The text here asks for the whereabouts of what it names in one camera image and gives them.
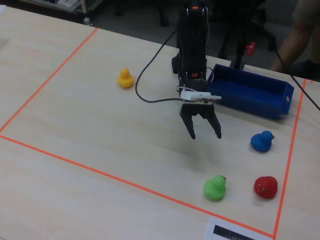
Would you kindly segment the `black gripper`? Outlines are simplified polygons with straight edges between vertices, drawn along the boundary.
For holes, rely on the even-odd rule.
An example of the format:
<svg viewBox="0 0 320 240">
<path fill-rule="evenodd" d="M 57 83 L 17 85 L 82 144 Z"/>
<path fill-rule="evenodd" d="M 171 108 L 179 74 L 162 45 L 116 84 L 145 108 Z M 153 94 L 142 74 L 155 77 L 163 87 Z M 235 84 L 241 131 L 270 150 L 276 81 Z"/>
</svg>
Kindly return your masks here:
<svg viewBox="0 0 320 240">
<path fill-rule="evenodd" d="M 217 138 L 222 138 L 221 125 L 215 114 L 215 108 L 213 104 L 183 103 L 180 107 L 179 115 L 181 116 L 182 121 L 193 140 L 196 139 L 196 135 L 192 116 L 196 115 L 201 115 L 203 119 L 206 119 L 213 128 Z"/>
</svg>

